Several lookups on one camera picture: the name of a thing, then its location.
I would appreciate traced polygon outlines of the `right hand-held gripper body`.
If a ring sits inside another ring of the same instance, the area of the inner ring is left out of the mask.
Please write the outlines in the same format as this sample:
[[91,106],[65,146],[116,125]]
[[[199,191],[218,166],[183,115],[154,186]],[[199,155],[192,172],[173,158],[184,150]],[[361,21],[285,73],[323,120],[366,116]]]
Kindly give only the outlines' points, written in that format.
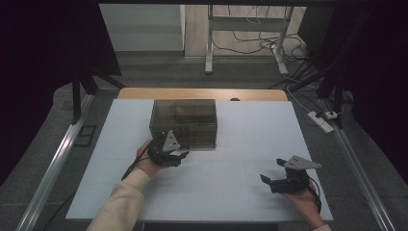
[[293,155],[283,167],[286,178],[271,180],[270,188],[273,193],[298,193],[309,186],[307,169],[321,168],[321,164]]

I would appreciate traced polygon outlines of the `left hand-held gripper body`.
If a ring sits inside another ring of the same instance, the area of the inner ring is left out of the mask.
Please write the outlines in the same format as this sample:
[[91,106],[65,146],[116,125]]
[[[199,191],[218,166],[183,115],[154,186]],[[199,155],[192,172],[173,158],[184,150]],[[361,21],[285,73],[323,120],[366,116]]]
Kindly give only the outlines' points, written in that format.
[[172,131],[162,133],[154,138],[148,145],[148,156],[150,160],[161,167],[178,167],[180,156],[172,155],[172,152],[179,150],[181,145],[176,140]]

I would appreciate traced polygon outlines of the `smoky transparent drawer box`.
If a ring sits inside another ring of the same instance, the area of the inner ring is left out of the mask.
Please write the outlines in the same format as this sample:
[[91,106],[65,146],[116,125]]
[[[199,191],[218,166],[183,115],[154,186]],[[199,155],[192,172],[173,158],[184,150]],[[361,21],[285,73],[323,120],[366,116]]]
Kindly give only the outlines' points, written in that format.
[[212,149],[217,145],[214,99],[155,100],[149,123],[153,138],[172,131],[182,149]]

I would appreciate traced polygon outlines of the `person's left hand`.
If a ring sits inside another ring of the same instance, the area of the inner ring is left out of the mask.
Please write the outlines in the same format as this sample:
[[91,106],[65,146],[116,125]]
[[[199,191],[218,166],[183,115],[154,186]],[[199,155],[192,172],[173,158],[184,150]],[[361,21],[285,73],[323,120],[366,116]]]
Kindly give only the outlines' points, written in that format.
[[145,141],[138,149],[137,149],[137,157],[140,160],[136,164],[137,169],[141,169],[145,172],[149,177],[153,177],[158,171],[162,169],[166,169],[166,167],[161,167],[154,164],[148,157],[145,148],[150,144],[151,139]]

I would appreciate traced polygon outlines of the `person's right hand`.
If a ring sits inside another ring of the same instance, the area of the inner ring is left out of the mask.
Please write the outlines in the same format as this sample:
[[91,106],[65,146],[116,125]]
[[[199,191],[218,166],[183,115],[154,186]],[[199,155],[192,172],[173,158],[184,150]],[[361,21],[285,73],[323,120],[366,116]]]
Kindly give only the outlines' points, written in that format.
[[319,209],[315,198],[308,190],[283,193],[283,196],[291,201],[311,230],[316,230],[325,225],[319,215]]

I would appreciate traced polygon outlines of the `white table cover board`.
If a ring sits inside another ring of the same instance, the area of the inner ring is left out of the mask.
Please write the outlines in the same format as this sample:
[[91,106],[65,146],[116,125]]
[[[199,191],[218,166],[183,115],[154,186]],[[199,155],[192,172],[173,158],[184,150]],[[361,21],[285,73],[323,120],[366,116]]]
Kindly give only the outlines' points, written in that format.
[[[150,136],[150,100],[117,99],[67,212],[92,219]],[[277,160],[309,158],[289,101],[217,102],[217,146],[193,150],[179,167],[159,171],[144,189],[149,222],[283,222],[300,218],[262,176],[282,179]]]

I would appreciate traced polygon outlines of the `white power strip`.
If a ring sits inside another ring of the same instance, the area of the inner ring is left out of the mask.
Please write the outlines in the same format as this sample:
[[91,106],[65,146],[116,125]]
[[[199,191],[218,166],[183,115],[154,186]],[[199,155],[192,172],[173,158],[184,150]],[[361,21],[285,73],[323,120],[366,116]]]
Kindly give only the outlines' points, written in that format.
[[329,134],[334,131],[333,127],[327,123],[321,116],[316,112],[312,111],[307,114],[307,116],[320,128],[324,133]]

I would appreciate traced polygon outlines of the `wooden table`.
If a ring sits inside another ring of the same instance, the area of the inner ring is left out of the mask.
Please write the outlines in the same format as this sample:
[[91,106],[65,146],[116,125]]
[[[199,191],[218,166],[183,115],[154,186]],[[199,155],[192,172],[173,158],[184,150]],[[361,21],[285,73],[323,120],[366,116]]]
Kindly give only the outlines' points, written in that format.
[[215,99],[220,101],[287,101],[283,90],[124,88],[118,99]]

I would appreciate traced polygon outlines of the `black metal stand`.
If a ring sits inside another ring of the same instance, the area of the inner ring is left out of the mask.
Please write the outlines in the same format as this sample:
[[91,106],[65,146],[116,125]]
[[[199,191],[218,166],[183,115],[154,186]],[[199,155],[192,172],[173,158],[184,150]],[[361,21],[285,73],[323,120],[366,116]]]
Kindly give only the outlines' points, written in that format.
[[334,121],[336,125],[342,129],[344,77],[340,73],[339,64],[330,64],[328,67],[318,71],[311,77],[308,77],[293,86],[287,87],[286,92],[296,92],[319,79],[321,79],[322,82],[317,89],[317,96],[318,98],[327,98],[331,92],[334,92],[334,105],[332,111],[337,114]]
[[81,105],[81,90],[80,87],[83,87],[85,92],[90,95],[94,95],[98,91],[98,87],[93,77],[97,76],[105,82],[111,84],[112,86],[123,89],[124,84],[118,82],[116,79],[110,75],[103,73],[101,70],[93,66],[86,66],[83,68],[76,69],[72,75],[72,99],[73,99],[73,118],[72,123],[76,124],[80,120],[82,115]]

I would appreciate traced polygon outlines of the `black curtain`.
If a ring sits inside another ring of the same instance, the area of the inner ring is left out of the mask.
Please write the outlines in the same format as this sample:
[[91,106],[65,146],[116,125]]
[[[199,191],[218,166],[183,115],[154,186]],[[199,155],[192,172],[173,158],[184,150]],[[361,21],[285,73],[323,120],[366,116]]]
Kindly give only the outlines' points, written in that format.
[[[318,91],[326,96],[344,77],[355,120],[408,182],[408,0],[369,0],[372,12],[342,66]],[[317,66],[331,63],[360,9],[307,7],[298,34],[311,52],[324,52]]]
[[80,74],[119,75],[99,0],[0,0],[0,186],[54,92]]

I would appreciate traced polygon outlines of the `white cabinet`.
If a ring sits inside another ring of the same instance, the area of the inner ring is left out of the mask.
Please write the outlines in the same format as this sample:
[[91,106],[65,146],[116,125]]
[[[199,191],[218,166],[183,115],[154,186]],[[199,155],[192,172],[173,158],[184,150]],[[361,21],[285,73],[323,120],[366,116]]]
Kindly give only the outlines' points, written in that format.
[[183,51],[184,5],[100,4],[115,51]]

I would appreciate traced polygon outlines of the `aluminium rail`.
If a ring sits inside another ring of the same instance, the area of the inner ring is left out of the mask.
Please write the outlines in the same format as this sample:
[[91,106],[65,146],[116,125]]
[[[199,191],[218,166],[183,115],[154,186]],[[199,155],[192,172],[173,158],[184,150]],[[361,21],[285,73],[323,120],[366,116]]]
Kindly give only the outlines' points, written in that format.
[[334,128],[335,137],[344,153],[354,177],[356,178],[363,196],[366,198],[370,206],[371,212],[378,223],[379,228],[381,231],[397,231],[380,195],[368,178],[368,175],[366,174],[348,137],[344,132],[341,117],[338,115],[336,118],[332,118],[330,124]]
[[63,169],[70,149],[72,148],[73,143],[77,138],[84,121],[86,120],[87,113],[93,99],[93,95],[85,95],[80,106],[82,112],[80,113],[78,120],[69,125],[53,159],[51,160],[38,185],[36,192],[28,204],[25,213],[15,228],[15,231],[32,231],[34,229],[45,203]]

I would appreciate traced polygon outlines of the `black floor frame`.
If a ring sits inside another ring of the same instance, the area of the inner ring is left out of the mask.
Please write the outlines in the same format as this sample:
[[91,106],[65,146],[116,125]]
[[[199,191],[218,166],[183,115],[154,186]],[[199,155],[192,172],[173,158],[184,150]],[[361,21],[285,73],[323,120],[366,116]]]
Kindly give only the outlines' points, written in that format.
[[77,147],[90,147],[96,132],[96,125],[84,125],[81,129],[74,145]]

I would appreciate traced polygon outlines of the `white desk frame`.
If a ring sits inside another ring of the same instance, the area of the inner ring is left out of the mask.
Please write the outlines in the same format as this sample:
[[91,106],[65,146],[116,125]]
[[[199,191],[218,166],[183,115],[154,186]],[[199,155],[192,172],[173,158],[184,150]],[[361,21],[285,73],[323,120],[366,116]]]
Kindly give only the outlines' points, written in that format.
[[268,32],[278,33],[278,41],[271,48],[278,70],[282,75],[288,75],[288,69],[281,53],[284,39],[287,35],[293,15],[293,7],[286,7],[282,17],[260,16],[258,6],[253,7],[246,16],[214,15],[214,6],[208,6],[208,36],[205,57],[206,74],[213,73],[213,32]]

